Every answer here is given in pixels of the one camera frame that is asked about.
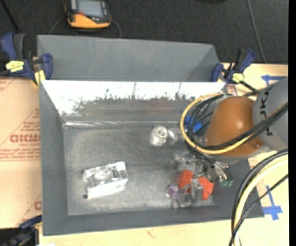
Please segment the pale grey metal gripper finger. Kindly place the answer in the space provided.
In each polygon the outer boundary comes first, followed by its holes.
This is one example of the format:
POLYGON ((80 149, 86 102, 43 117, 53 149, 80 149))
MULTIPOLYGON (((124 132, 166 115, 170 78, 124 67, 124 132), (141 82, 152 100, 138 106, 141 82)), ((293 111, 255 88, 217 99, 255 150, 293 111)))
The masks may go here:
POLYGON ((197 202, 201 200, 202 186, 197 178, 193 178, 191 181, 191 196, 192 201, 197 202))

